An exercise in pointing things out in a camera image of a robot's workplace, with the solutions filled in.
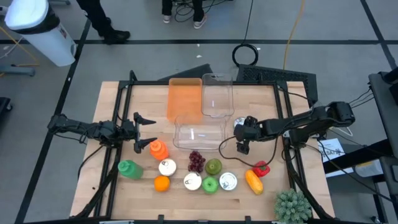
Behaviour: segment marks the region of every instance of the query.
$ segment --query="wooden table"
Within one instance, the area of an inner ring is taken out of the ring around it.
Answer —
[[[301,82],[288,83],[289,91],[305,96]],[[94,122],[111,120],[118,82],[103,82],[99,93],[98,103],[94,115]],[[254,116],[259,120],[277,118],[275,97],[272,86],[234,86],[233,98],[235,112],[227,122],[227,137],[233,134],[233,121],[238,117]],[[283,94],[282,106],[285,110]],[[157,121],[156,124],[141,126],[142,138],[157,137],[165,141],[170,151],[170,157],[177,163],[177,171],[171,176],[170,190],[156,192],[154,178],[160,175],[159,161],[155,160],[145,148],[142,154],[133,150],[134,141],[123,144],[122,160],[131,159],[144,168],[144,175],[140,180],[127,179],[119,174],[116,187],[112,219],[156,220],[159,214],[165,215],[166,220],[243,220],[250,215],[252,220],[275,220],[273,212],[275,194],[289,189],[289,181],[285,162],[281,158],[282,141],[279,138],[275,159],[270,164],[271,172],[263,177],[264,192],[255,195],[244,179],[248,166],[235,160],[224,160],[217,152],[204,152],[206,159],[219,158],[223,163],[222,172],[232,172],[238,178],[238,186],[232,192],[219,189],[214,195],[206,195],[202,189],[188,191],[183,184],[187,174],[189,152],[176,148],[172,141],[175,126],[166,118],[167,85],[133,86],[129,107],[129,118],[134,112],[142,117]],[[308,111],[308,103],[303,98],[290,95],[294,114]],[[238,156],[252,164],[259,160],[271,158],[274,141],[251,142],[250,153],[245,156],[236,151],[235,140],[230,140],[223,149],[226,156]],[[317,147],[313,139],[308,141]],[[98,142],[88,142],[85,157],[98,148]],[[71,215],[76,215],[88,203],[95,189],[98,188],[105,150],[90,159],[81,170]],[[327,213],[334,216],[328,185],[320,154],[313,149],[301,150],[308,189]],[[104,193],[101,214],[105,213],[108,192]]]

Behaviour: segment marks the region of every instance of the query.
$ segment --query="transparent bin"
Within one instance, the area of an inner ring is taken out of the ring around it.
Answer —
[[[174,123],[178,116],[201,120],[202,80],[200,78],[171,78],[167,102],[167,119]]]
[[[234,114],[233,80],[228,74],[204,74],[201,112],[212,118]]]
[[[173,144],[179,149],[216,152],[225,139],[225,127],[224,118],[204,116],[201,120],[197,120],[179,116],[175,120]]]

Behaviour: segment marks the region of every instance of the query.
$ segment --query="grape bunch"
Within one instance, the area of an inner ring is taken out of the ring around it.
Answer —
[[[201,173],[203,171],[203,165],[206,161],[198,151],[193,151],[189,155],[190,163],[188,165],[189,172],[198,172]]]

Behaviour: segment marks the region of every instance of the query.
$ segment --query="yellow cable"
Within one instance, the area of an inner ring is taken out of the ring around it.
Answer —
[[[17,67],[36,67],[36,66],[40,66],[39,61],[37,60],[37,58],[35,58],[28,50],[25,49],[25,47],[23,47],[21,44],[18,43],[18,41],[16,41],[14,38],[11,37],[11,35],[0,26],[0,30],[3,31],[8,38],[10,38],[18,47],[20,47],[22,50],[24,50],[24,52],[26,52],[34,61],[35,64],[20,64],[17,65]]]
[[[289,51],[289,44],[290,44],[290,41],[292,40],[292,37],[293,37],[293,34],[294,34],[294,30],[296,29],[296,26],[297,26],[297,24],[299,23],[300,18],[301,18],[302,14],[303,14],[303,11],[304,11],[304,4],[305,4],[305,0],[302,0],[302,1],[301,1],[301,6],[300,6],[300,12],[298,13],[297,19],[296,19],[296,21],[294,22],[293,29],[292,29],[292,31],[290,32],[290,37],[289,37],[289,39],[287,40],[286,49],[285,49],[285,56],[284,56],[284,66],[283,66],[283,70],[285,70],[287,52]]]

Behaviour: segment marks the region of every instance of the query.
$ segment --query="gray floor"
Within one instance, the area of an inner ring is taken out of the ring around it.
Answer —
[[[10,0],[0,0],[8,5]],[[296,40],[377,40],[360,0],[307,0]],[[396,0],[367,0],[386,40],[398,39]],[[235,0],[215,6],[208,22],[194,30],[191,22],[169,25],[162,22],[160,1],[102,1],[114,27],[132,32],[131,40],[242,39],[246,30],[249,1]],[[86,18],[75,1],[71,6],[52,4],[61,22],[74,39],[79,39]],[[254,0],[248,39],[287,39],[300,1]],[[0,40],[7,37],[0,34]],[[88,40],[100,39],[90,28]],[[0,45],[0,51],[6,45]],[[46,125],[55,110],[69,67],[56,67],[30,45],[24,45],[40,60],[35,77],[6,75],[0,78],[0,96],[15,104],[0,130],[0,223],[12,223],[29,183],[46,134]],[[237,75],[231,60],[235,44],[152,44],[84,45],[72,85],[63,107],[68,117],[91,121],[101,82],[125,80],[133,69],[139,80],[156,80],[197,65],[209,63],[216,73]],[[257,44],[257,65],[282,68],[285,45]],[[398,58],[398,45],[389,45]],[[252,53],[239,50],[238,61],[249,63]],[[1,60],[2,65],[30,63],[16,49]],[[320,101],[350,101],[367,90],[368,75],[391,68],[380,45],[291,45],[286,69],[317,74]],[[353,140],[371,144],[386,138],[373,101],[355,109]],[[27,222],[67,218],[76,187],[76,172],[84,148],[67,139],[54,138],[40,176]],[[336,216],[349,221],[369,222],[376,215],[372,195],[347,177],[328,180]],[[381,184],[384,194],[385,185]],[[398,223],[394,214],[390,223]]]

